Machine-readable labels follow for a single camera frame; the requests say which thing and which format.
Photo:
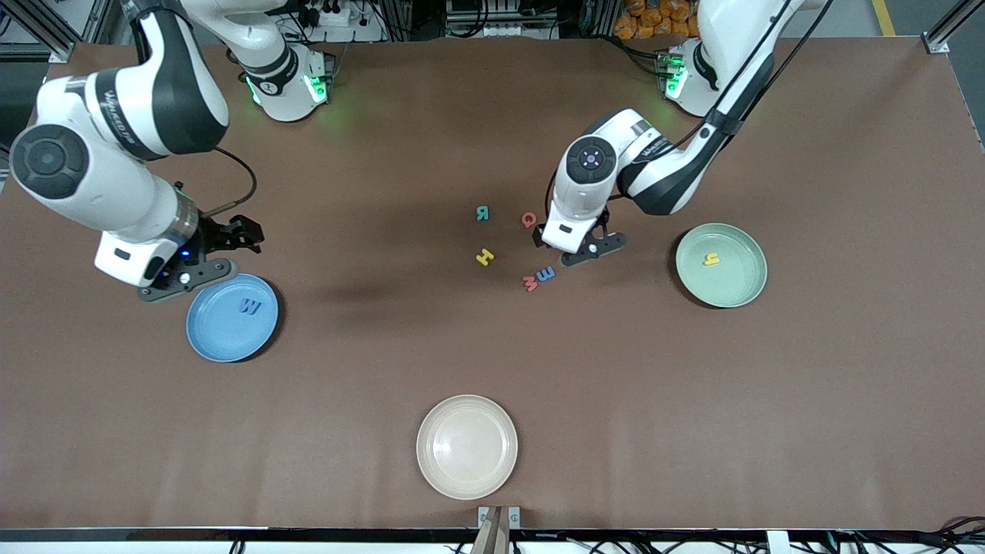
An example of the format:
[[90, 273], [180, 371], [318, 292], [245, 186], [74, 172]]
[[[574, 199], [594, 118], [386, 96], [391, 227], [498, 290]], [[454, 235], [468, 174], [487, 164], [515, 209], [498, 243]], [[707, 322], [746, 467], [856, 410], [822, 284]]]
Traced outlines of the blue plate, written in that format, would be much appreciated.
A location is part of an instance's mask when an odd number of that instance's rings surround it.
[[[258, 299], [256, 315], [237, 312], [244, 298]], [[185, 334], [196, 353], [211, 362], [241, 362], [275, 335], [280, 322], [280, 299], [264, 279], [239, 274], [197, 294], [188, 309]]]

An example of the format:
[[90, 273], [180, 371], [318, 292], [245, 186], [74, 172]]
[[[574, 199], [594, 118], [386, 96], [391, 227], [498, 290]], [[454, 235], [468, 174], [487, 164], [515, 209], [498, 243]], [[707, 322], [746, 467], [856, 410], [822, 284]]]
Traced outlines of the green plate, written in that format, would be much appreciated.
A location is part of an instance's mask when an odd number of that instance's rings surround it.
[[[704, 266], [704, 256], [711, 252], [718, 253], [721, 263]], [[683, 287], [714, 308], [748, 305], [766, 288], [766, 253], [748, 232], [734, 225], [697, 225], [680, 239], [674, 262]]]

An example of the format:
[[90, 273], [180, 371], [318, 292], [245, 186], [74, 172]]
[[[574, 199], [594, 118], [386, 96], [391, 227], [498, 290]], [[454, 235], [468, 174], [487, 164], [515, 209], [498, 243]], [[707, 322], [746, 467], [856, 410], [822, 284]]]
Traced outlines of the beige plate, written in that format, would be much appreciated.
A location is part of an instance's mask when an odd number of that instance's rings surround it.
[[496, 401], [458, 394], [440, 401], [416, 435], [416, 463], [439, 494], [453, 500], [486, 498], [513, 475], [519, 438]]

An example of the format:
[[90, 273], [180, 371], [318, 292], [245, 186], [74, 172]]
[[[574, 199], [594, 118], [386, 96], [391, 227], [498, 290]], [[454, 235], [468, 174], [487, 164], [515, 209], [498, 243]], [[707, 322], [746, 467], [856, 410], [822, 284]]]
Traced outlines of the orange snack bag pile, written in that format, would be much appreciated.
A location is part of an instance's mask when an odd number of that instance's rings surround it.
[[623, 41], [678, 35], [699, 35], [699, 0], [622, 0], [613, 35]]

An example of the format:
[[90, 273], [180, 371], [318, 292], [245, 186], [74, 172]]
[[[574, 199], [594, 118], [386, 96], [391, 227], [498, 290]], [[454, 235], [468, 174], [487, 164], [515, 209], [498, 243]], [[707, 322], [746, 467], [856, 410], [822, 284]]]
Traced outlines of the large white power strip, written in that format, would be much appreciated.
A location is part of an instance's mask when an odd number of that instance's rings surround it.
[[288, 0], [269, 14], [292, 41], [381, 42], [388, 32], [375, 7], [369, 0]]

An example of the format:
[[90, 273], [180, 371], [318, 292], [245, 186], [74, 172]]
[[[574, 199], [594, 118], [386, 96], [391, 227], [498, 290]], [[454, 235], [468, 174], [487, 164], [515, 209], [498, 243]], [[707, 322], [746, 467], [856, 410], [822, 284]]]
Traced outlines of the aluminium frame corner post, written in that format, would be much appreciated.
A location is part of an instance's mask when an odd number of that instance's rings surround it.
[[66, 63], [96, 43], [114, 0], [0, 0], [0, 62]]
[[942, 54], [950, 51], [947, 42], [964, 24], [970, 20], [981, 7], [985, 6], [985, 0], [957, 0], [957, 3], [929, 31], [921, 35], [923, 45], [928, 54]]

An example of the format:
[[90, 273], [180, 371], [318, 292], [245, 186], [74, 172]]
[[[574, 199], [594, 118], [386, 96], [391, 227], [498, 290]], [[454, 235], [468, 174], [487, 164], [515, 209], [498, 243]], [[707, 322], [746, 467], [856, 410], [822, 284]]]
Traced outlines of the beige mounting post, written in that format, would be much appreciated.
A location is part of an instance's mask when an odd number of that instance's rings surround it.
[[500, 519], [497, 507], [490, 511], [488, 519], [477, 532], [469, 554], [510, 554], [510, 528]]

